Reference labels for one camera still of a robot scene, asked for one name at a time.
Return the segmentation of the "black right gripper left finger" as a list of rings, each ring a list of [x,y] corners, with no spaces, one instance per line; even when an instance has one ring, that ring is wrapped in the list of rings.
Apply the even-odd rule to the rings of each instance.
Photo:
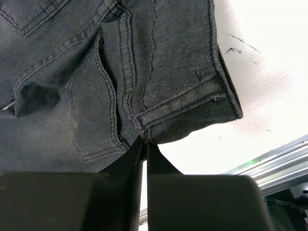
[[[142,139],[99,173],[0,175],[3,231],[136,231]]]

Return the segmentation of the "black trousers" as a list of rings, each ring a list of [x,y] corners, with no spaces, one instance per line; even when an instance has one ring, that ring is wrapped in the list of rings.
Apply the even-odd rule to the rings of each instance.
[[[3,0],[1,171],[99,172],[243,112],[211,0]]]

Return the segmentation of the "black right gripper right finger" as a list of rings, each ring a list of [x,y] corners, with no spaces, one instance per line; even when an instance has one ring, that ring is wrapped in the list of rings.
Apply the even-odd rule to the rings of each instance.
[[[256,183],[241,175],[185,175],[149,144],[148,229],[151,231],[271,231]]]

